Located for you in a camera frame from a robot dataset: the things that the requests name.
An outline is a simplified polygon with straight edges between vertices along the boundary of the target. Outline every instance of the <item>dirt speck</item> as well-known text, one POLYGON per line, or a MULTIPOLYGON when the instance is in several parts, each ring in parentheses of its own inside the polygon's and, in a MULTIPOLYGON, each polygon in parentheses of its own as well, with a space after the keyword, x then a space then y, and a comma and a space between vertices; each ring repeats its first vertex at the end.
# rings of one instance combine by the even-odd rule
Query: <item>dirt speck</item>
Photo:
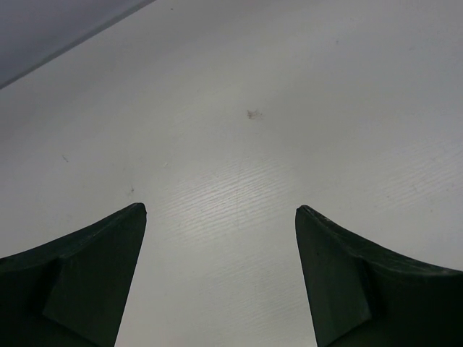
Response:
POLYGON ((249 119, 261 119, 262 118, 262 113, 259 112, 259 110, 255 110, 255 111, 249 111, 247 110, 247 117, 249 119))

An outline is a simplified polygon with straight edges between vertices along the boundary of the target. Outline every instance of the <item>dark mark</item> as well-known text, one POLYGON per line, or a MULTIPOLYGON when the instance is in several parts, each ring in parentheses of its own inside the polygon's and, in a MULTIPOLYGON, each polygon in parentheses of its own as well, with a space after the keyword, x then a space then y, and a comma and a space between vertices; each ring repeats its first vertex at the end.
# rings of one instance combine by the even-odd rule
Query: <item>dark mark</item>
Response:
POLYGON ((262 113, 259 110, 249 111, 247 110, 247 117, 249 119, 259 119, 262 117, 262 113))

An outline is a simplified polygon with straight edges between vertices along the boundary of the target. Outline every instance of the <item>black object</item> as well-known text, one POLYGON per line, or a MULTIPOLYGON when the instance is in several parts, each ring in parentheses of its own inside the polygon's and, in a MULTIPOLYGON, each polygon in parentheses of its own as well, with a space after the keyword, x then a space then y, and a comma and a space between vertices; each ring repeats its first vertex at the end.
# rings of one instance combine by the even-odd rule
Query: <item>black object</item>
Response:
POLYGON ((463 346, 463 273, 405 257, 308 206, 297 244, 319 347, 463 346))
POLYGON ((145 225, 133 204, 0 259, 0 346, 114 346, 145 225))

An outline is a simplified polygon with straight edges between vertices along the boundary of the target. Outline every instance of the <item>white table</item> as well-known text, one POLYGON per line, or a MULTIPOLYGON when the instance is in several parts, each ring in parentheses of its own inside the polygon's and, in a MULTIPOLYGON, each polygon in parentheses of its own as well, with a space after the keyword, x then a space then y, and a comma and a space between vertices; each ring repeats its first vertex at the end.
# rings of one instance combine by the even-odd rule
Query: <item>white table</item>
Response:
POLYGON ((155 1, 0 91, 0 257, 144 202, 118 346, 315 346, 301 204, 463 270, 462 15, 155 1))

